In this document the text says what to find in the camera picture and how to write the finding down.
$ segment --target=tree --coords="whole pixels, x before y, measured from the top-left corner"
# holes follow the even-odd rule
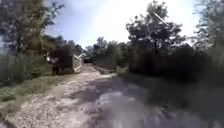
[[[104,37],[99,37],[97,38],[97,43],[95,43],[93,46],[86,47],[85,52],[92,59],[100,58],[107,54],[107,47],[108,42],[104,40]]]
[[[1,0],[0,35],[11,51],[43,50],[43,33],[63,5],[43,0]]]
[[[224,41],[224,1],[198,0],[197,11],[200,15],[198,36],[204,43],[222,44]]]
[[[82,53],[82,47],[75,44],[73,40],[69,40],[66,44],[73,54],[80,55]]]
[[[134,22],[126,25],[133,47],[151,49],[159,54],[161,50],[169,51],[173,45],[182,43],[185,38],[179,35],[181,25],[165,22],[166,17],[165,3],[150,3],[146,16],[136,16]]]
[[[221,65],[224,47],[224,1],[198,0],[196,7],[200,22],[197,25],[199,40],[195,45],[205,47],[214,63]]]
[[[51,52],[58,47],[61,47],[63,43],[63,37],[52,37],[50,35],[44,35],[43,37],[43,49],[44,53]]]
[[[132,58],[132,49],[130,43],[117,44],[117,65],[127,67]]]

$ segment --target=white railing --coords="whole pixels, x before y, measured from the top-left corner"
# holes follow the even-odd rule
[[[82,59],[83,54],[80,54],[79,56],[73,55],[73,69],[75,72],[79,70],[83,66],[83,59]]]

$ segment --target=road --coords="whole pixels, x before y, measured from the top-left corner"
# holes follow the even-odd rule
[[[208,128],[196,115],[146,105],[148,92],[90,66],[25,102],[9,120],[18,128]]]

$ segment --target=green foliage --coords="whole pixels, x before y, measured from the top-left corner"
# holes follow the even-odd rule
[[[130,45],[119,43],[117,48],[117,65],[120,67],[127,67],[131,60],[132,51]]]
[[[200,15],[198,36],[206,44],[223,44],[224,2],[219,0],[198,0]]]
[[[116,41],[107,42],[106,40],[104,40],[104,37],[99,37],[96,44],[86,47],[85,52],[89,57],[93,59],[104,58],[116,51],[116,44]]]
[[[180,36],[181,25],[166,22],[165,3],[153,1],[147,8],[146,16],[136,16],[134,22],[126,25],[134,54],[151,50],[156,54],[167,54],[173,45],[181,44],[185,38]]]
[[[67,46],[73,54],[80,55],[82,53],[82,47],[78,44],[75,44],[73,40],[67,41],[65,46]]]
[[[51,52],[54,49],[60,47],[63,44],[63,37],[58,36],[58,37],[52,37],[50,35],[44,35],[43,36],[43,52]]]
[[[63,5],[43,0],[2,0],[0,3],[0,35],[14,52],[42,52],[44,30],[53,25]]]
[[[168,57],[164,75],[180,81],[195,81],[209,65],[208,60],[205,52],[182,45]]]
[[[1,55],[0,65],[1,86],[36,78],[50,71],[50,65],[41,56],[33,54]]]

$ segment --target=leaves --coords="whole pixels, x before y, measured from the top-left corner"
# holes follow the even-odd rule
[[[116,41],[106,41],[104,37],[99,37],[96,44],[86,47],[85,52],[90,58],[102,58],[113,54],[116,47]]]
[[[166,17],[168,16],[165,3],[150,3],[146,16],[136,16],[134,22],[126,25],[133,47],[136,50],[144,48],[159,53],[165,49],[170,51],[173,45],[181,44],[185,40],[185,37],[179,35],[181,25],[166,22]]]
[[[2,0],[0,35],[14,52],[43,50],[42,34],[63,5],[46,6],[43,0]]]
[[[224,2],[219,0],[198,0],[200,22],[198,36],[201,42],[223,44],[224,41]]]

